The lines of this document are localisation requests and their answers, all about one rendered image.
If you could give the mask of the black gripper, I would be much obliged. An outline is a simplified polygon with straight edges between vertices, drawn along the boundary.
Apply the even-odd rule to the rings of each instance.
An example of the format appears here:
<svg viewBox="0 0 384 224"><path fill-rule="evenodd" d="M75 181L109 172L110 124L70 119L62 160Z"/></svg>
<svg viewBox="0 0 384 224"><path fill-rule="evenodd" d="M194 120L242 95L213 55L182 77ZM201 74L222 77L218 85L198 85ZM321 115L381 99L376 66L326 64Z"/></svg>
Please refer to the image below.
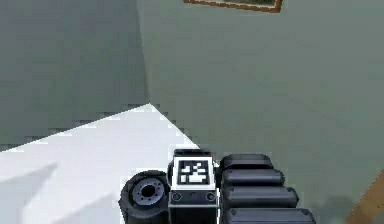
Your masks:
<svg viewBox="0 0 384 224"><path fill-rule="evenodd" d="M169 185L163 171L142 171L131 177L118 200L124 224L169 224Z"/></svg>

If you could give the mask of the brown wooden furniture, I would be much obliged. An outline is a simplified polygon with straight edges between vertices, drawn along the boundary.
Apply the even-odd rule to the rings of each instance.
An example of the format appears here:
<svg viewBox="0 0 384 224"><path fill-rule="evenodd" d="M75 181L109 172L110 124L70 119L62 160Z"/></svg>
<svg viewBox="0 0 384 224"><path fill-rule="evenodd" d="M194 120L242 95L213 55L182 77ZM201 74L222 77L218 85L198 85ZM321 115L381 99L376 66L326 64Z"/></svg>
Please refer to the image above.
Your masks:
<svg viewBox="0 0 384 224"><path fill-rule="evenodd" d="M353 207L343 224L373 224L384 214L384 169Z"/></svg>

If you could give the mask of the brown framed wall picture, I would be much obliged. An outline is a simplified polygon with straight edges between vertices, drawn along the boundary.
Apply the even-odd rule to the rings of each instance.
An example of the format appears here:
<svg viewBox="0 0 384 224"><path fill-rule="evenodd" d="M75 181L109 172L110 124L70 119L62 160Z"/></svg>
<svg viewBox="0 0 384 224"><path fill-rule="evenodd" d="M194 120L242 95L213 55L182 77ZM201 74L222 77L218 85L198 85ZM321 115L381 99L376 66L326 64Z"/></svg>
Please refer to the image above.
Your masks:
<svg viewBox="0 0 384 224"><path fill-rule="evenodd" d="M183 0L183 2L188 4L279 13L284 0Z"/></svg>

